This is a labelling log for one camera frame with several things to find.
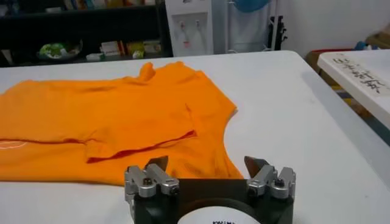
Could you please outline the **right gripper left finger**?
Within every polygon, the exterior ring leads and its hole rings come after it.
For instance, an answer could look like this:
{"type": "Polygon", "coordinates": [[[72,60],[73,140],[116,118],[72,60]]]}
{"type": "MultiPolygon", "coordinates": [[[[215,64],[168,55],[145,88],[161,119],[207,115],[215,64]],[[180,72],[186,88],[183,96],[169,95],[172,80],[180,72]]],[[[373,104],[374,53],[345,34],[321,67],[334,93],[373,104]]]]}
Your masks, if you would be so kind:
{"type": "Polygon", "coordinates": [[[179,180],[165,172],[167,165],[168,156],[161,156],[150,159],[144,169],[129,166],[124,173],[126,202],[131,203],[136,196],[151,198],[158,192],[168,196],[177,195],[180,191],[179,180]]]}

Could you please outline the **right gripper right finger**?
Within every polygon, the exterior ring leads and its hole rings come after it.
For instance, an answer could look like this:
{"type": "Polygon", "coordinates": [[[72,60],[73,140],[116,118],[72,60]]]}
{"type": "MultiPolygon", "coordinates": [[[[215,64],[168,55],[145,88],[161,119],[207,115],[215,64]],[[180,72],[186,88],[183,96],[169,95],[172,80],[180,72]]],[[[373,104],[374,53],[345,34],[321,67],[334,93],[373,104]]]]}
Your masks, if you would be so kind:
{"type": "Polygon", "coordinates": [[[254,197],[269,192],[271,197],[286,200],[295,199],[296,173],[290,167],[283,167],[279,172],[265,159],[245,156],[244,162],[250,178],[247,180],[247,191],[254,197]]]}

